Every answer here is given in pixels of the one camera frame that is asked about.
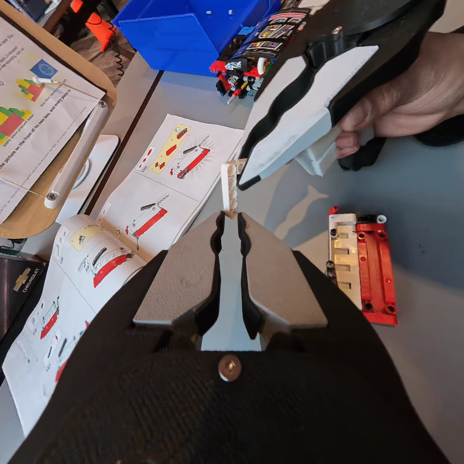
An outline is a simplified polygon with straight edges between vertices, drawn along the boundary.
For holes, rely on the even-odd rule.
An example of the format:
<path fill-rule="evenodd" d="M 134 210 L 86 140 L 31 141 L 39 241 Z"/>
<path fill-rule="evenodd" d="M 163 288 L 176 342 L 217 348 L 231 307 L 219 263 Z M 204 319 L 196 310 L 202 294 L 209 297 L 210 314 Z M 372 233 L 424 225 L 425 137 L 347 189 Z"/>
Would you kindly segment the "orange and black object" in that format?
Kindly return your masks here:
<path fill-rule="evenodd" d="M 90 1 L 73 0 L 71 8 L 76 14 L 84 14 L 85 26 L 100 43 L 101 52 L 108 50 L 113 39 L 117 38 L 117 27 L 104 20 Z"/>

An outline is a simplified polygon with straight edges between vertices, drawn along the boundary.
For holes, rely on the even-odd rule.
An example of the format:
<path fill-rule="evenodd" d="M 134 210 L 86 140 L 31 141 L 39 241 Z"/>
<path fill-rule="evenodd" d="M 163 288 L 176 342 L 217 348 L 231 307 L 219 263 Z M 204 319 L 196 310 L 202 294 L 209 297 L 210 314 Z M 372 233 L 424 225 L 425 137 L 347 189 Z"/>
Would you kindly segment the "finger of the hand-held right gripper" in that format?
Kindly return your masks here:
<path fill-rule="evenodd" d="M 240 151 L 241 158 L 248 159 L 258 142 L 275 130 L 283 115 L 308 93 L 314 77 L 315 70 L 305 54 L 288 59 L 278 68 L 253 105 L 253 110 L 263 114 L 250 114 L 248 122 L 252 124 Z"/>
<path fill-rule="evenodd" d="M 330 59 L 315 72 L 307 94 L 253 149 L 237 181 L 240 190 L 268 177 L 332 130 L 336 123 L 332 121 L 329 103 L 378 49 L 377 45 L 354 47 Z M 251 113 L 253 116 L 263 114 L 258 109 L 252 109 Z M 251 124 L 247 122 L 244 136 L 248 135 Z"/>

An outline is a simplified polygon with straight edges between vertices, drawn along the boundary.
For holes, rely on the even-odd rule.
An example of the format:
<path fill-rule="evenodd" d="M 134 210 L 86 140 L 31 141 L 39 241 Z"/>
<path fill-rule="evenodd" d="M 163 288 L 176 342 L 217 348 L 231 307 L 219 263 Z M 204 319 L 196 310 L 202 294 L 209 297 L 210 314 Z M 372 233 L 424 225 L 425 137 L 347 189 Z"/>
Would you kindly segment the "white L-shaped brick beam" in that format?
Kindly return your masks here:
<path fill-rule="evenodd" d="M 237 159 L 226 162 L 221 166 L 221 187 L 223 211 L 230 219 L 238 216 L 237 177 L 241 174 L 246 159 Z"/>

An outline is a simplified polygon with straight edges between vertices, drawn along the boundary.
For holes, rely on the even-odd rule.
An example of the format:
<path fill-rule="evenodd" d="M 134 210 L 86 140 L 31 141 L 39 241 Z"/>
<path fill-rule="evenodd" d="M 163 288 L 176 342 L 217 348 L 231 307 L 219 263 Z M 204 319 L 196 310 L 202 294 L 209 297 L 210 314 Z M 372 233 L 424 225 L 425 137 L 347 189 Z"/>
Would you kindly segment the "red and white brick panel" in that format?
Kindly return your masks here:
<path fill-rule="evenodd" d="M 387 217 L 338 213 L 328 217 L 328 260 L 339 289 L 370 323 L 396 327 L 397 299 Z"/>

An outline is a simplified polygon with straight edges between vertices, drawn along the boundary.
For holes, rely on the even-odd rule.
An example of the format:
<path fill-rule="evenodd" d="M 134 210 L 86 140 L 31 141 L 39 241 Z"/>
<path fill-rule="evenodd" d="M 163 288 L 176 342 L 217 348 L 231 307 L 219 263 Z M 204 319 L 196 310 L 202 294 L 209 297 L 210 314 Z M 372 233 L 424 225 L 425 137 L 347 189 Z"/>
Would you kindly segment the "white paper stack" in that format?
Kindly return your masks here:
<path fill-rule="evenodd" d="M 0 41 L 3 223 L 105 93 L 4 18 Z"/>

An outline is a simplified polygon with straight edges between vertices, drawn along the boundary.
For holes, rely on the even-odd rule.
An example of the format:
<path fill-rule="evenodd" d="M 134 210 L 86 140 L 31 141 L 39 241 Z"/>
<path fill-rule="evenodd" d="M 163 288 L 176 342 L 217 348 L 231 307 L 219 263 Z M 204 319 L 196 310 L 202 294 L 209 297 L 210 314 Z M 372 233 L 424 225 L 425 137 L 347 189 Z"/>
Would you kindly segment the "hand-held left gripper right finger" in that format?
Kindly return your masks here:
<path fill-rule="evenodd" d="M 244 212 L 237 225 L 242 315 L 249 337 L 270 340 L 278 332 L 326 328 L 327 318 L 292 249 Z"/>

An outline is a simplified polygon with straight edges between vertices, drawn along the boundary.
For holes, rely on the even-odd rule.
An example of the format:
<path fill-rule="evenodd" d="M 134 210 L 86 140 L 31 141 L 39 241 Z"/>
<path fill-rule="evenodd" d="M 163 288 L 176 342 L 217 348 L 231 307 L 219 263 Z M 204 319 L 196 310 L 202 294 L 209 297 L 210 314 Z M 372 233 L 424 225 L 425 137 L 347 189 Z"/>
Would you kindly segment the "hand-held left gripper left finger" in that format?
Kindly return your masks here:
<path fill-rule="evenodd" d="M 225 213 L 216 212 L 171 246 L 133 322 L 202 337 L 219 313 L 219 253 Z"/>

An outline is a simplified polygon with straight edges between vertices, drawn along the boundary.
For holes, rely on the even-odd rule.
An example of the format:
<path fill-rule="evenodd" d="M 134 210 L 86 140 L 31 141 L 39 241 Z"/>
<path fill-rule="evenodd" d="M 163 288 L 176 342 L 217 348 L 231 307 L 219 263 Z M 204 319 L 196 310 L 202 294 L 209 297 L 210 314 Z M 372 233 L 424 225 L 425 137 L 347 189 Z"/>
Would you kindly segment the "multicoloured toy brick car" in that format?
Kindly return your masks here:
<path fill-rule="evenodd" d="M 310 1 L 284 1 L 277 12 L 240 30 L 209 67 L 228 105 L 255 98 L 277 57 L 321 8 Z"/>

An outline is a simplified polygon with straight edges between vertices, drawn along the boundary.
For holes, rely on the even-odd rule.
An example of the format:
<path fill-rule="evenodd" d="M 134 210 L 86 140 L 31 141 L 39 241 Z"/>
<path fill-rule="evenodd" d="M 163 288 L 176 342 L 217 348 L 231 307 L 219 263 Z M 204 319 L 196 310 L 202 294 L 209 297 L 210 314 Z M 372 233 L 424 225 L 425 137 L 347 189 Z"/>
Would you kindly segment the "wooden document stand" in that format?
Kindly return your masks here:
<path fill-rule="evenodd" d="M 1 223 L 1 237 L 20 239 L 40 234 L 55 222 L 116 104 L 116 90 L 100 69 L 6 1 L 1 1 L 1 18 L 25 32 L 39 46 L 51 52 L 58 61 L 105 93 L 43 174 L 30 189 L 26 189 L 26 195 L 12 214 Z"/>

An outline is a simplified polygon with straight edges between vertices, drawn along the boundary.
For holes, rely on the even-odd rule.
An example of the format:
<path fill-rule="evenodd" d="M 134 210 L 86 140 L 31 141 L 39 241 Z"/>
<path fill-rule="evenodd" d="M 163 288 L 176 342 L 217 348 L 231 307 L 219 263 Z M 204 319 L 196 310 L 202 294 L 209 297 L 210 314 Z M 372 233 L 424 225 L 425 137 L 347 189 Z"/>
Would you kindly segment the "person's right hand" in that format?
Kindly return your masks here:
<path fill-rule="evenodd" d="M 338 158 L 360 149 L 363 128 L 372 126 L 378 137 L 413 136 L 463 113 L 463 32 L 428 32 L 415 62 L 370 91 L 340 121 Z"/>

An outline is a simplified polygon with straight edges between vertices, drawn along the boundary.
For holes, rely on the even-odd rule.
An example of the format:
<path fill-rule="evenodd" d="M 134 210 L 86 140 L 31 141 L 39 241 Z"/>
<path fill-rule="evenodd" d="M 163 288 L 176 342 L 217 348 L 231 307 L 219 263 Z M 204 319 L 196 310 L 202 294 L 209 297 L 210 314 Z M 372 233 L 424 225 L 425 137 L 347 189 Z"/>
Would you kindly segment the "open instruction booklet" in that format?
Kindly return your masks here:
<path fill-rule="evenodd" d="M 2 365 L 25 437 L 93 318 L 185 233 L 242 134 L 167 115 L 98 218 L 79 214 L 61 225 L 40 299 Z"/>

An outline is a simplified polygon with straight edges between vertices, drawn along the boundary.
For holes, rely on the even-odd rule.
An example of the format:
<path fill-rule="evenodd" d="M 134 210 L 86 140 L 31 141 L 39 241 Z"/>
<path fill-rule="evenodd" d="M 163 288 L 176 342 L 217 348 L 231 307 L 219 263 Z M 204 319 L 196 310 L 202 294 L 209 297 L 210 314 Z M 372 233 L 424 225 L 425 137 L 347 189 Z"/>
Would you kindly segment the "black cardboard box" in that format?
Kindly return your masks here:
<path fill-rule="evenodd" d="M 1 250 L 0 364 L 38 303 L 49 262 L 23 252 Z"/>

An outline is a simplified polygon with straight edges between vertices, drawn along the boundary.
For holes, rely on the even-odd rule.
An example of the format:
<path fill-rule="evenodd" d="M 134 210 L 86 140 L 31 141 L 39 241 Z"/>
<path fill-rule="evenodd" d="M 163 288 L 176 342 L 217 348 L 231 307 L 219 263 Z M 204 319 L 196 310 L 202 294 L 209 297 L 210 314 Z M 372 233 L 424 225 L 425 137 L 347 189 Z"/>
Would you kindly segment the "blue plastic bin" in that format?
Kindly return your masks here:
<path fill-rule="evenodd" d="M 152 69 L 209 77 L 244 26 L 280 7 L 279 0 L 132 0 L 113 24 Z"/>

